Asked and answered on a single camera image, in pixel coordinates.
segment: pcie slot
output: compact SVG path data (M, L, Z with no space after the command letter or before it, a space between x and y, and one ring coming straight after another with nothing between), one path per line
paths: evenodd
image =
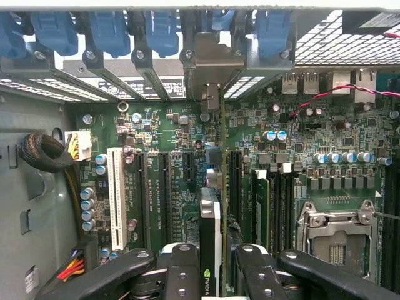
M243 216L241 151L229 153L229 207L231 214L241 226Z
M146 154L135 154L135 164L137 173L136 186L139 191L140 211L142 214L142 236L144 237L144 247L150 249L150 206L148 193L148 162Z
M112 250L123 250L128 242L123 149L107 149Z
M173 241L173 207L171 203L171 157L168 152L158 154L158 173L160 191L161 241Z

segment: metal bracket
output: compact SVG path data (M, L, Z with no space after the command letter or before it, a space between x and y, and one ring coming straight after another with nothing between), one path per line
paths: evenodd
M153 54L146 40L146 20L142 11L127 12L130 32L134 34L135 49L132 52L131 60L140 75L148 80L157 95L162 100L171 100L163 83L153 68Z

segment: cable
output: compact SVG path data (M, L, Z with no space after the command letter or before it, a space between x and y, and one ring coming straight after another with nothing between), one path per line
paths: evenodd
M400 93L398 93L398 92L389 92L389 91L379 92L379 91L377 91L377 90L375 90L375 89L368 89L368 88L366 88L366 87L357 86L357 85L355 85L355 84L349 83L349 84L345 84L345 85L343 85L343 86L336 86L336 87L334 87L333 89L330 89L330 90L327 91L327 92L323 92L322 94L315 95L315 96L312 97L309 101L300 104L300 105L297 107L297 109L296 109L295 111L293 111L293 112L290 113L290 116L291 116L291 117L295 116L295 115L297 114L297 111L298 111L299 109L308 106L308 105L312 102L313 99L317 99L317 98L321 98L321 97L330 95L333 91L336 91L336 90L338 90L338 89L357 89L357 90L359 90L359 91L367 92L367 93L375 94L375 95L400 97Z

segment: black pcie slot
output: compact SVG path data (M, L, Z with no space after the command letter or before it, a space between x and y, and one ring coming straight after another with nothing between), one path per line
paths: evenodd
M135 154L135 170L137 172L137 190L139 192L139 211L142 214L142 236L144 239L144 247L151 248L150 243L150 207L148 193L148 162L146 154Z
M231 151L229 153L229 207L231 214L241 226L242 203L242 152Z
M160 191L161 241L163 245L173 241L173 207L171 203L171 158L168 152L158 154Z

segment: blue latch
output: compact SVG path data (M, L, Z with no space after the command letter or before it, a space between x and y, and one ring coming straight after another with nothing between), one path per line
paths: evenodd
M78 53L78 35L69 12L32 12L31 22L36 38L43 46L61 56Z
M176 11L146 11L147 45L161 58L178 53L176 23Z
M22 28L9 12L0 12L0 56L10 59L26 56Z
M231 25L235 10L230 9L223 13L221 9L216 9L212 12L212 30L228 31Z
M290 31L290 11L258 10L256 16L256 35L259 55L268 58L286 50L286 41Z
M113 58L131 53L131 39L122 11L90 12L94 44Z

